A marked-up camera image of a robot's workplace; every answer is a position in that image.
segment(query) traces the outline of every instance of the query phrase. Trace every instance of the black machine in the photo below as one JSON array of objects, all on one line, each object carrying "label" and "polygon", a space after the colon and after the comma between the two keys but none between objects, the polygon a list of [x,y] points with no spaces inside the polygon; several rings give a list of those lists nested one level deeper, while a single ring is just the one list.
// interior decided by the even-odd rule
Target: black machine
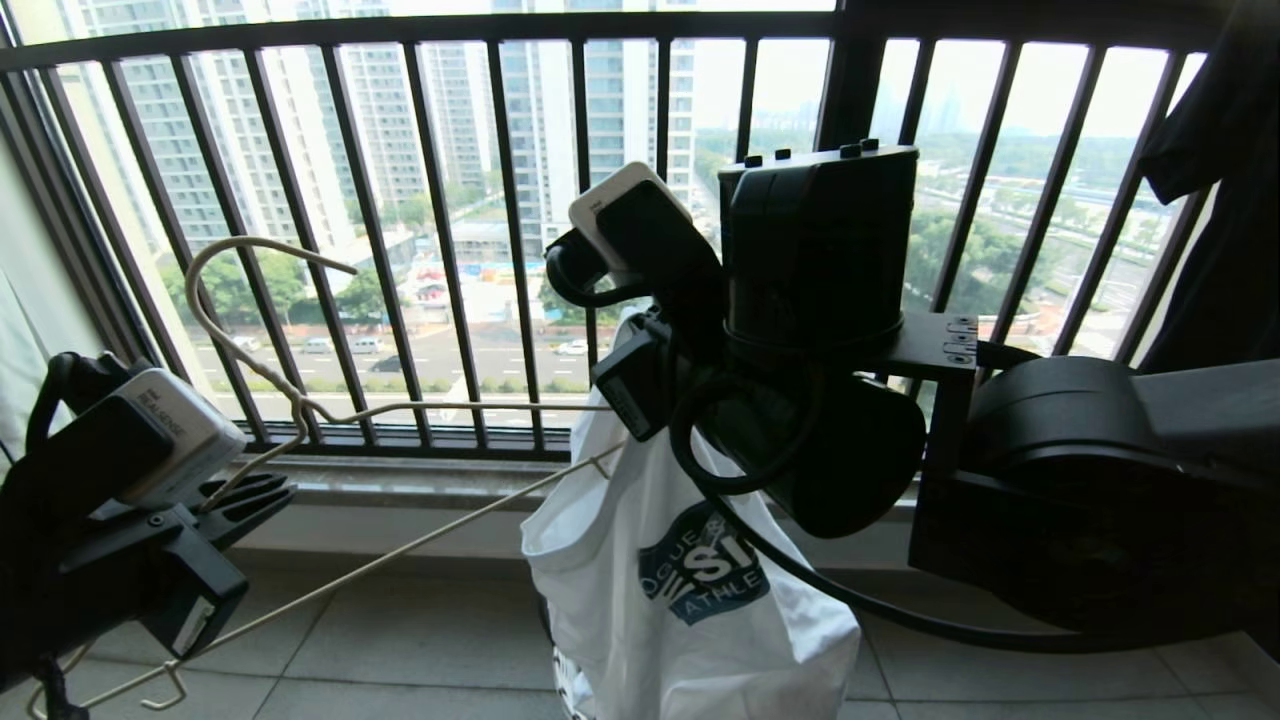
[{"label": "black machine", "polygon": [[[922,632],[1097,652],[1274,612],[1280,363],[1139,377],[979,342],[970,315],[902,313],[916,156],[867,140],[723,169],[723,265],[657,178],[594,204],[595,236],[561,237],[547,273],[582,306],[653,297],[593,370],[631,433],[669,428],[685,471],[783,569]],[[595,293],[607,274],[639,281]],[[979,368],[998,373],[977,386]],[[929,425],[877,375],[937,383]],[[744,474],[703,469],[695,428]],[[881,518],[918,473],[910,564],[1069,632],[969,628],[863,596],[787,557],[722,498],[764,489],[805,532],[835,538]]]},{"label": "black machine", "polygon": [[[76,419],[50,434],[59,404]],[[82,719],[58,656],[125,620],[178,659],[214,641],[248,589],[221,555],[294,488],[253,475],[214,507],[209,480],[243,436],[165,370],[61,354],[50,361],[27,452],[0,487],[0,692],[28,676],[51,719]]]}]

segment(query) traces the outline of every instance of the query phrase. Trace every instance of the car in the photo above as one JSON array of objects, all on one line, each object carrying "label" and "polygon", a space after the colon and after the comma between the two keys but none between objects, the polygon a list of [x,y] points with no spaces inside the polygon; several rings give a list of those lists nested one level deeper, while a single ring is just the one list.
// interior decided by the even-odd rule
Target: car
[{"label": "car", "polygon": [[369,368],[374,373],[398,373],[401,372],[399,355],[392,355],[390,357],[383,357],[378,363],[374,363]]},{"label": "car", "polygon": [[305,355],[326,355],[333,352],[333,341],[326,337],[307,338],[302,343],[302,352]]},{"label": "car", "polygon": [[585,340],[571,340],[556,346],[556,355],[586,355]]},{"label": "car", "polygon": [[376,355],[383,351],[383,341],[376,337],[357,337],[351,343],[353,355]]},{"label": "car", "polygon": [[253,352],[255,350],[262,347],[262,343],[257,341],[256,337],[248,337],[246,334],[238,334],[232,338],[236,347],[243,350],[244,352]]}]

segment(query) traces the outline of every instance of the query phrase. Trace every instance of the floor tile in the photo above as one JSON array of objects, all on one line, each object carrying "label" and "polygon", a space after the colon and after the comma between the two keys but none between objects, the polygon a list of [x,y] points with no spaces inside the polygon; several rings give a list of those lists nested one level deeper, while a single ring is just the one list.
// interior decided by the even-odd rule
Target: floor tile
[{"label": "floor tile", "polygon": [[900,702],[902,720],[1206,720],[1190,698],[1105,702]]},{"label": "floor tile", "polygon": [[864,623],[895,701],[1078,701],[1187,694],[1152,651],[1051,656],[965,646]]},{"label": "floor tile", "polygon": [[1213,652],[1212,641],[1157,647],[1156,652],[1193,694],[1245,692],[1249,684]]},{"label": "floor tile", "polygon": [[1280,712],[1248,693],[1201,696],[1196,702],[1211,720],[1280,720]]},{"label": "floor tile", "polygon": [[563,720],[547,691],[280,680],[256,720]]},{"label": "floor tile", "polygon": [[289,678],[552,689],[529,583],[369,578],[338,592]]},{"label": "floor tile", "polygon": [[892,702],[846,702],[836,720],[899,720]]},{"label": "floor tile", "polygon": [[881,675],[879,662],[876,660],[876,650],[865,638],[858,648],[858,661],[849,671],[845,697],[849,700],[890,700],[888,687],[884,685],[884,676]]},{"label": "floor tile", "polygon": [[[147,665],[84,660],[67,676],[67,689],[72,702],[83,702],[99,693],[124,684],[151,670]],[[175,694],[168,678],[160,676],[128,693],[93,707],[90,714],[111,720],[251,720],[275,684],[269,678],[223,675],[186,670],[182,679],[187,684],[187,700],[160,714],[138,705],[142,700],[163,702]],[[27,720],[27,698],[33,684],[27,683],[0,696],[0,720]]]},{"label": "floor tile", "polygon": [[[293,601],[307,592],[325,584],[333,578],[316,573],[247,573],[250,578],[248,594],[241,601],[223,632],[233,630],[244,623]],[[192,670],[215,670],[242,675],[279,676],[302,644],[307,629],[324,607],[325,601],[317,600],[300,607],[274,623],[227,643],[195,660]],[[172,656],[140,623],[125,623],[106,633],[90,653],[101,660],[124,662],[160,664]]]}]

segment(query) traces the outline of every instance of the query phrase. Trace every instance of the black railing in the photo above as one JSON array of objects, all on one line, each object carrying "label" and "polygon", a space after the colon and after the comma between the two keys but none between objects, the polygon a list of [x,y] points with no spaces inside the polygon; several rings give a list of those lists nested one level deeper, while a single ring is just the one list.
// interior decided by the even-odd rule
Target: black railing
[{"label": "black railing", "polygon": [[[655,159],[660,176],[667,170],[668,104],[671,90],[672,41],[677,38],[736,38],[745,41],[739,127],[735,160],[741,160],[750,141],[753,100],[755,94],[756,59],[762,40],[808,37],[828,38],[826,82],[815,129],[818,149],[838,146],[863,137],[870,126],[881,61],[890,38],[919,40],[915,70],[905,101],[897,140],[911,143],[916,138],[925,88],[933,65],[934,46],[940,40],[988,38],[1005,42],[1004,59],[989,97],[986,120],[978,136],[977,150],[960,196],[956,222],[943,255],[941,273],[929,296],[934,310],[947,307],[960,272],[966,238],[970,233],[979,197],[1000,137],[1005,108],[1025,42],[1069,42],[1087,46],[1080,73],[1061,138],[1044,179],[1043,191],[1032,215],[1025,242],[1009,288],[995,320],[992,338],[1006,338],[1020,300],[1028,290],[1032,270],[1041,254],[1055,205],[1066,183],[1069,167],[1079,143],[1084,117],[1107,47],[1137,46],[1166,50],[1167,63],[1151,104],[1147,120],[1138,138],[1134,156],[1120,182],[1119,191],[1102,229],[1088,269],[1074,295],[1055,352],[1070,350],[1102,282],[1120,231],[1134,202],[1139,184],[1137,152],[1155,124],[1167,111],[1175,83],[1188,53],[1207,50],[1222,20],[1217,4],[1172,3],[1157,0],[1052,0],[1018,3],[987,0],[946,3],[943,0],[872,0],[846,3],[833,13],[640,13],[640,14],[570,14],[570,15],[488,15],[443,18],[357,18],[340,20],[303,20],[219,26],[173,29],[131,36],[104,36],[46,45],[20,46],[14,42],[12,26],[6,26],[8,45],[0,47],[0,124],[23,170],[32,197],[37,204],[58,250],[63,254],[77,281],[104,338],[127,357],[147,357],[189,377],[193,370],[182,360],[170,328],[148,293],[142,269],[124,236],[124,229],[111,208],[104,179],[90,156],[86,140],[77,126],[72,105],[59,77],[59,67],[96,64],[105,70],[110,96],[123,124],[133,156],[137,158],[146,193],[159,217],[179,269],[191,261],[191,247],[161,179],[155,155],[143,133],[142,120],[133,95],[125,82],[124,61],[136,58],[161,56],[172,64],[178,88],[192,124],[200,156],[209,172],[227,228],[232,234],[247,231],[241,217],[236,188],[223,165],[216,133],[210,124],[200,92],[200,78],[191,55],[206,51],[238,51],[246,63],[256,106],[261,114],[280,188],[289,209],[297,240],[302,247],[319,251],[298,173],[284,142],[278,99],[266,82],[264,51],[284,46],[319,47],[324,60],[325,79],[337,110],[338,127],[351,169],[358,214],[367,233],[372,265],[379,290],[389,315],[396,350],[401,359],[406,392],[411,400],[424,397],[422,383],[413,363],[408,328],[401,313],[392,261],[379,218],[379,209],[370,183],[366,159],[358,141],[356,111],[351,87],[344,77],[339,46],[392,42],[403,53],[407,69],[411,111],[421,142],[426,187],[431,200],[439,255],[449,293],[452,324],[462,366],[462,382],[471,401],[481,400],[481,383],[476,370],[472,337],[467,325],[467,307],[462,297],[458,256],[451,232],[451,218],[443,192],[442,173],[436,163],[435,131],[431,127],[429,97],[424,88],[419,49],[424,42],[477,41],[485,44],[494,126],[497,127],[498,159],[502,190],[506,197],[506,220],[509,256],[515,278],[516,314],[518,316],[520,350],[529,400],[539,402],[539,377],[534,352],[534,328],[530,316],[530,291],[525,275],[525,242],[512,163],[511,135],[503,83],[499,44],[504,41],[568,41],[576,123],[577,187],[590,184],[588,149],[588,102],[584,45],[589,40],[657,41],[657,123]],[[1129,361],[1135,355],[1156,306],[1170,287],[1183,250],[1206,204],[1206,192],[1187,201],[1169,234],[1162,252],[1156,258],[1151,279],[1134,309],[1116,355]],[[262,278],[253,254],[239,251],[253,304],[266,328],[271,351],[285,378],[303,387],[302,377],[287,342],[270,288]],[[355,410],[370,406],[361,387],[358,366],[343,342],[343,319],[334,301],[334,291],[325,273],[316,266],[308,270],[316,300],[334,343],[346,392]],[[214,313],[207,292],[201,295],[205,310]],[[589,364],[599,356],[596,313],[586,313],[585,337]],[[227,373],[230,391],[243,410],[244,427],[253,438],[253,447],[271,445],[288,433],[287,425],[264,420],[250,386],[237,364],[220,348],[218,360]],[[919,387],[911,387],[913,395]],[[433,425],[421,410],[412,414],[412,425],[388,427],[365,420],[358,427],[325,427],[314,416],[307,418],[310,442],[302,452],[314,454],[383,454],[404,456],[500,456],[512,459],[558,459],[564,456],[567,433],[563,428],[547,428],[543,413],[531,411],[531,428],[513,430],[486,424],[484,411],[471,411],[471,428]]]}]

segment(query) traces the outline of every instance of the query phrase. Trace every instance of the white plastic bag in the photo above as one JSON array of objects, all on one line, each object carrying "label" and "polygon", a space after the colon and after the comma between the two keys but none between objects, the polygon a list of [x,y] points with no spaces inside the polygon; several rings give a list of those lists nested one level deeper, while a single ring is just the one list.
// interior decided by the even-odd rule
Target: white plastic bag
[{"label": "white plastic bag", "polygon": [[[602,462],[609,479],[590,466],[567,475],[521,528],[595,720],[835,719],[860,637],[852,612],[748,546],[681,471],[666,430],[640,443],[613,413],[584,413],[573,460],[623,439]],[[737,473],[696,436],[694,451]],[[759,493],[732,502],[799,556]]]}]

